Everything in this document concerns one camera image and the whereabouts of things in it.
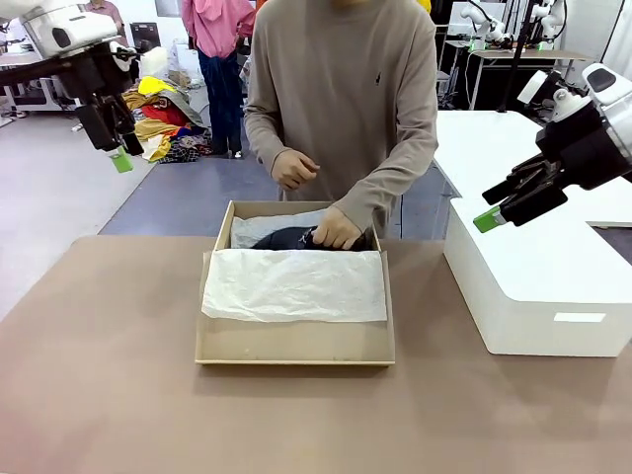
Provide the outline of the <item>person's right forearm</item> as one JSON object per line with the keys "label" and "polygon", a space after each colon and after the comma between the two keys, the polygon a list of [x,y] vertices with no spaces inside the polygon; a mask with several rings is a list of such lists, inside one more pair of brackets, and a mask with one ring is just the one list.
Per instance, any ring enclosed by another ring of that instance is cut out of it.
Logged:
{"label": "person's right forearm", "polygon": [[267,114],[247,112],[245,125],[251,150],[271,173],[277,157],[289,150],[278,134],[277,122]]}

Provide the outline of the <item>colourful clothes pile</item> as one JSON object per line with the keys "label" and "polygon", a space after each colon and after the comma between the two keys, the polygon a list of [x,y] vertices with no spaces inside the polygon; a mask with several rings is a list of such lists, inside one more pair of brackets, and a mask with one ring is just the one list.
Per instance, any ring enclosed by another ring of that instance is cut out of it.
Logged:
{"label": "colourful clothes pile", "polygon": [[169,80],[139,79],[122,94],[134,118],[134,133],[149,163],[190,163],[216,151],[210,129],[189,95]]}

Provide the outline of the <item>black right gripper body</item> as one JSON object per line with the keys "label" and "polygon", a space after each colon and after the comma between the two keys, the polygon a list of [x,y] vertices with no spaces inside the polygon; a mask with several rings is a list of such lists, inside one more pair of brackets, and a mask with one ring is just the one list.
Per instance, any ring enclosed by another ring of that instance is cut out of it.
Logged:
{"label": "black right gripper body", "polygon": [[632,172],[632,163],[607,131],[593,102],[560,121],[549,121],[536,135],[545,163],[545,183],[593,190]]}

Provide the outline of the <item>person's left forearm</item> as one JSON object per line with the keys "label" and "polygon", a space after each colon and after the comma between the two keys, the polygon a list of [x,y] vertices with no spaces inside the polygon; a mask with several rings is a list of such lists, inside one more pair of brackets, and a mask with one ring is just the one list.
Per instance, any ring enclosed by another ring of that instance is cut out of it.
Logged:
{"label": "person's left forearm", "polygon": [[433,134],[400,141],[387,159],[359,180],[333,207],[360,231],[374,226],[382,237],[398,198],[425,174],[437,149]]}

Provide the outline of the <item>person's right hand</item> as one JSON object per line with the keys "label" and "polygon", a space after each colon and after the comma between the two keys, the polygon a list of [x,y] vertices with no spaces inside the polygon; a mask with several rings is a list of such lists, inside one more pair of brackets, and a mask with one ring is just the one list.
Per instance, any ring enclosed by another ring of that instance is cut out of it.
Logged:
{"label": "person's right hand", "polygon": [[303,153],[287,149],[275,159],[271,175],[285,191],[296,191],[302,185],[314,180],[320,166]]}

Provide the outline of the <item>white tissue paper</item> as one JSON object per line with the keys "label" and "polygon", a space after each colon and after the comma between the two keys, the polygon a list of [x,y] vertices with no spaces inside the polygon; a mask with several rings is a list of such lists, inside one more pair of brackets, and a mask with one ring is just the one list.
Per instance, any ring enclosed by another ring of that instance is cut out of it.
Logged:
{"label": "white tissue paper", "polygon": [[373,323],[387,319],[378,250],[264,251],[251,247],[291,226],[318,226],[324,210],[233,216],[229,240],[210,257],[202,313],[259,323]]}

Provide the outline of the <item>black leather shoe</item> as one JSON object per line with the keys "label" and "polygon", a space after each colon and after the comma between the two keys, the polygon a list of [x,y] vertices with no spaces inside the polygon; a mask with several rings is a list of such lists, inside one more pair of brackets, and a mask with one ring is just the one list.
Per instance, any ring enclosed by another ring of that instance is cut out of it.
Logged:
{"label": "black leather shoe", "polygon": [[[276,230],[255,243],[252,250],[264,251],[340,251],[342,248],[327,247],[323,244],[316,244],[313,241],[313,234],[317,229],[312,227],[285,227]],[[374,232],[367,229],[350,247],[352,252],[370,251],[373,249]]]}

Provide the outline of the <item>person's left hand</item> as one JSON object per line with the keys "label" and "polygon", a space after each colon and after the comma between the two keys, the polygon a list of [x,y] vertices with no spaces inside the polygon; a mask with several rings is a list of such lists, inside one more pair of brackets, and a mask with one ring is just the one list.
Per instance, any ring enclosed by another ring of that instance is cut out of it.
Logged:
{"label": "person's left hand", "polygon": [[330,206],[312,233],[313,243],[332,249],[350,250],[362,231],[340,210]]}

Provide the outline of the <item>seated person in mauve shirt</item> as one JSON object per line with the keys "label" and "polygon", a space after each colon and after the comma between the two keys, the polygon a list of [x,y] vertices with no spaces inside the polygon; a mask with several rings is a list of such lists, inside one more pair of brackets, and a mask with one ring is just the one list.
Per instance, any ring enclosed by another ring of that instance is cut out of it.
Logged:
{"label": "seated person in mauve shirt", "polygon": [[89,12],[110,17],[117,26],[118,34],[120,36],[120,43],[128,46],[124,30],[124,22],[119,13],[119,9],[115,4],[113,4],[109,0],[89,0],[85,4],[85,9]]}

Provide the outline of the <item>black pole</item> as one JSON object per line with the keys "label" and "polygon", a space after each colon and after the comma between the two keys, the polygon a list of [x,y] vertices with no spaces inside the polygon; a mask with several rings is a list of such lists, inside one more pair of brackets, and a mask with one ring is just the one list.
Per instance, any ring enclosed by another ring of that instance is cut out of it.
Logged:
{"label": "black pole", "polygon": [[515,79],[518,66],[521,60],[522,52],[524,50],[524,46],[526,44],[526,41],[529,35],[531,16],[532,16],[535,3],[536,3],[536,0],[528,0],[527,6],[524,12],[524,19],[522,22],[522,27],[519,31],[517,44],[516,44],[515,51],[513,54],[513,60],[512,60],[512,64],[511,64],[511,68],[510,68],[510,72],[508,76],[508,82],[506,85],[505,93],[503,94],[503,98],[500,102],[500,105],[497,108],[497,112],[501,114],[505,113],[508,110],[508,101],[510,99],[510,95],[511,95],[512,88],[514,85],[514,79]]}

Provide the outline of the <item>white storage box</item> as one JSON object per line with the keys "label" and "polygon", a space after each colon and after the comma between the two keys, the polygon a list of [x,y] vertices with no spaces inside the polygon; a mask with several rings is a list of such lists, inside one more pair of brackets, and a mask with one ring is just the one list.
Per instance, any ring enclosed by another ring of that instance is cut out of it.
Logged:
{"label": "white storage box", "polygon": [[632,342],[632,265],[563,210],[480,232],[450,203],[444,255],[494,355],[617,357]]}

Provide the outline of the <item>beige cardboard shoe box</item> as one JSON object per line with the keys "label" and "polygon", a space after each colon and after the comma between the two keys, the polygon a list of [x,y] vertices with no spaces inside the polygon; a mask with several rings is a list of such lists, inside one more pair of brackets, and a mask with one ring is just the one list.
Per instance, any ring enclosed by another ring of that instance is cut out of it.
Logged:
{"label": "beige cardboard shoe box", "polygon": [[387,255],[374,232],[381,254],[387,319],[373,323],[290,322],[259,323],[214,319],[201,311],[203,285],[212,252],[229,240],[233,216],[244,218],[326,210],[324,202],[229,202],[219,235],[203,256],[197,317],[198,364],[303,364],[389,366],[395,362],[395,338]]}

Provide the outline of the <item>black board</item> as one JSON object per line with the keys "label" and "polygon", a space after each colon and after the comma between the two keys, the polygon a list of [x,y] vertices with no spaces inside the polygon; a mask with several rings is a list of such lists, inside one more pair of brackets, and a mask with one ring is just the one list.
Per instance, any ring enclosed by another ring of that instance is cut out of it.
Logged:
{"label": "black board", "polygon": [[134,47],[141,52],[161,45],[156,23],[130,23],[129,27]]}

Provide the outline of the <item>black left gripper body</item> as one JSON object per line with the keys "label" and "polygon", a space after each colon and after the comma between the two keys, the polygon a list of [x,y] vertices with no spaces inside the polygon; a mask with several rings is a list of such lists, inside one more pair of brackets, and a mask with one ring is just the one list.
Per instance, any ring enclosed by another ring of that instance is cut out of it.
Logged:
{"label": "black left gripper body", "polygon": [[133,59],[116,60],[108,43],[93,44],[56,56],[61,70],[58,78],[70,99],[81,104],[121,96],[131,85]]}

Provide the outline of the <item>person in pink shirt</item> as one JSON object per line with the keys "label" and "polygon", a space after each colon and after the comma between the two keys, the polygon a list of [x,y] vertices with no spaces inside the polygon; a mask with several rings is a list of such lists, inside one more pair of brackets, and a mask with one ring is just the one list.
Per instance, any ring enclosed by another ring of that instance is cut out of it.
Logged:
{"label": "person in pink shirt", "polygon": [[253,33],[256,9],[248,0],[181,0],[182,21],[197,51],[207,91],[211,149],[242,157],[242,84],[239,45]]}

